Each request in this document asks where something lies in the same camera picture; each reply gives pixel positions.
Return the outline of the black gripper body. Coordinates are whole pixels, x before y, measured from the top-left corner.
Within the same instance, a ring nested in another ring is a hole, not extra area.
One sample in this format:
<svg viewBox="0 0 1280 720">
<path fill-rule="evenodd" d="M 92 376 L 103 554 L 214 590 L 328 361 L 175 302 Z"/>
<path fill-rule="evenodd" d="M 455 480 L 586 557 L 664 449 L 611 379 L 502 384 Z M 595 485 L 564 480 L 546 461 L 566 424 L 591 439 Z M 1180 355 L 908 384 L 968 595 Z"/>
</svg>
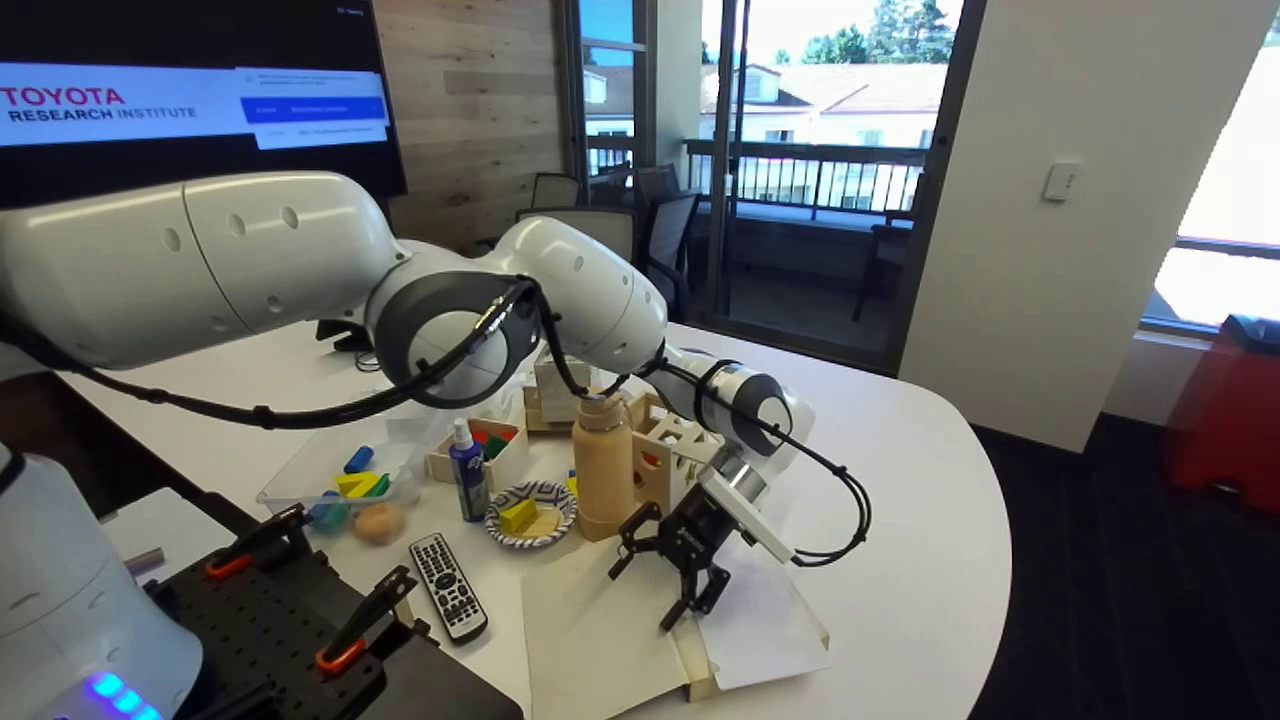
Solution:
<svg viewBox="0 0 1280 720">
<path fill-rule="evenodd" d="M 706 615 L 728 590 L 732 574 L 717 566 L 728 532 L 728 512 L 703 489 L 691 489 L 671 512 L 639 503 L 618 526 L 624 557 L 606 567 L 606 578 L 618 578 L 635 554 L 664 557 L 678 578 L 678 595 L 660 615 L 660 630 L 671 632 L 685 614 Z"/>
</svg>

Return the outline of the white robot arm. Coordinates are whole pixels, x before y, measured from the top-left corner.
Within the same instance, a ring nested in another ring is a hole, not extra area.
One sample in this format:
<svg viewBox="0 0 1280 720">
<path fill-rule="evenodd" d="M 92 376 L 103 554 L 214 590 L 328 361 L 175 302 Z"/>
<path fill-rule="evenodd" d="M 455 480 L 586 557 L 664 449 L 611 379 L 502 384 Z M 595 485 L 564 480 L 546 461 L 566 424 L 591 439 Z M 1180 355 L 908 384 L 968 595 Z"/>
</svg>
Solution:
<svg viewBox="0 0 1280 720">
<path fill-rule="evenodd" d="M 175 180 L 0 214 L 0 355 L 10 376 L 108 376 L 295 320 L 354 316 L 398 396 L 487 399 L 533 350 L 646 379 L 750 469 L 800 421 L 764 374 L 666 346 L 666 302 L 624 256 L 553 222 L 490 251 L 392 235 L 337 173 Z"/>
</svg>

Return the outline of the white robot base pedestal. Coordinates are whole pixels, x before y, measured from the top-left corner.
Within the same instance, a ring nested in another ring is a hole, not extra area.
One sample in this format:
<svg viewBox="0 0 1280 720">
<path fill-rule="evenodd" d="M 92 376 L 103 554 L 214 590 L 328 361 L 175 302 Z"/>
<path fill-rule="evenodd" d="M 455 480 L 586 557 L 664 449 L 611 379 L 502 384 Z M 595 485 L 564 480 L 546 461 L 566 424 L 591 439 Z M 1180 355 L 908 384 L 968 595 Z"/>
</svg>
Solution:
<svg viewBox="0 0 1280 720">
<path fill-rule="evenodd" d="M 62 464 L 0 464 L 0 720 L 175 720 L 204 646 L 124 567 Z"/>
</svg>

